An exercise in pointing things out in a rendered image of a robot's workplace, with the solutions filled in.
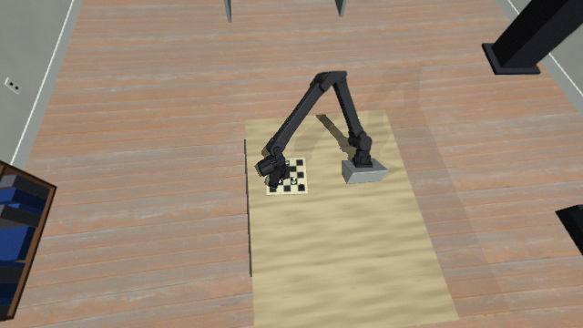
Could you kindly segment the black and cream chessboard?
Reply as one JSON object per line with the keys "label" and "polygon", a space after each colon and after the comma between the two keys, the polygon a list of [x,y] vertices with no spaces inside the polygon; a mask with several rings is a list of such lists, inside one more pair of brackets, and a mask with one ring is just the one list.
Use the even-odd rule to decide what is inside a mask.
{"label": "black and cream chessboard", "polygon": [[[268,183],[271,174],[267,175],[267,195],[292,195],[292,194],[308,194],[307,176],[305,158],[285,158],[288,159],[291,167],[289,177],[285,180],[281,179],[278,188],[271,188]],[[295,177],[296,183],[292,184],[292,177]],[[303,184],[303,189],[300,186]]]}

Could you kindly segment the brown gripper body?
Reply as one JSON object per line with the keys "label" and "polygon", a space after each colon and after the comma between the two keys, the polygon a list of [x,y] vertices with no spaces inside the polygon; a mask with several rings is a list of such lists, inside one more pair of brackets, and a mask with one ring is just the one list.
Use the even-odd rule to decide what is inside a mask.
{"label": "brown gripper body", "polygon": [[286,165],[285,165],[285,167],[286,167],[286,172],[285,172],[284,178],[281,177],[281,179],[287,179],[289,177],[289,173],[291,171],[291,167],[290,166],[286,166]]}

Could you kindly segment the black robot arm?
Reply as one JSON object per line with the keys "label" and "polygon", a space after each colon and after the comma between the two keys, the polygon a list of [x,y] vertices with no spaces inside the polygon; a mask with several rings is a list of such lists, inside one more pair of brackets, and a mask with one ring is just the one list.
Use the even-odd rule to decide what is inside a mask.
{"label": "black robot arm", "polygon": [[297,127],[300,126],[316,101],[324,93],[324,90],[327,92],[331,85],[334,88],[345,121],[350,131],[348,131],[348,142],[350,146],[356,148],[356,155],[354,155],[353,158],[355,167],[373,167],[370,155],[373,141],[371,137],[367,136],[366,132],[363,131],[363,127],[357,116],[347,85],[346,76],[348,76],[346,71],[336,71],[335,73],[321,72],[317,74],[299,104],[289,115],[281,128],[275,133],[273,137],[271,137],[266,145],[266,149],[271,153],[270,156],[265,157],[265,159],[262,159],[257,163],[260,173],[263,177],[271,174],[268,183],[271,188],[278,188],[281,177],[284,178],[286,172],[286,159],[282,152],[285,150],[285,146],[288,144],[292,134],[295,132]]}

